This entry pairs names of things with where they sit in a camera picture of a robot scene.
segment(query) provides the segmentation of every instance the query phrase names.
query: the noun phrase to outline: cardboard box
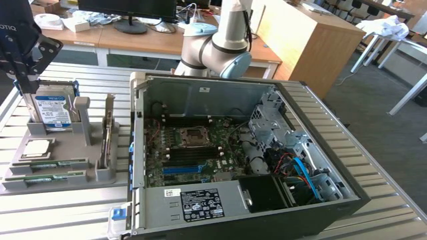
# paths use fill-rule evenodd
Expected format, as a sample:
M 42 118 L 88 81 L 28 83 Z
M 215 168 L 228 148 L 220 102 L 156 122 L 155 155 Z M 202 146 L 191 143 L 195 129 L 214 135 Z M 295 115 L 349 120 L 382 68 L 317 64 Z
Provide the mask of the cardboard box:
M 40 14 L 52 14 L 62 9 L 60 0 L 35 0 L 31 3 L 31 10 Z

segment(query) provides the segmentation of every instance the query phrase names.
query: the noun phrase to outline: hard drive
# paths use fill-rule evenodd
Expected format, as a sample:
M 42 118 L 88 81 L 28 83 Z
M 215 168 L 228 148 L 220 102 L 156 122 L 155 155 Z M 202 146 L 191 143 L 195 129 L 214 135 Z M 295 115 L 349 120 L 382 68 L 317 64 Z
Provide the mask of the hard drive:
M 40 81 L 35 94 L 24 94 L 31 120 L 44 123 L 47 131 L 70 131 L 72 123 L 80 122 L 75 109 L 75 97 L 79 96 L 78 81 Z

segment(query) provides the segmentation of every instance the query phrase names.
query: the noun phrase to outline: hard drive label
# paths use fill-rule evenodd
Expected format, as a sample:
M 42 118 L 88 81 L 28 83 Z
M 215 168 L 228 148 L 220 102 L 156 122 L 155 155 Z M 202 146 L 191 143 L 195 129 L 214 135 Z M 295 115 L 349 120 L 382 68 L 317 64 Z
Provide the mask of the hard drive label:
M 219 190 L 204 189 L 180 192 L 182 210 L 186 222 L 224 217 Z
M 72 123 L 70 112 L 64 107 L 67 104 L 63 96 L 36 96 L 36 107 L 39 108 L 43 123 L 50 127 L 68 127 Z

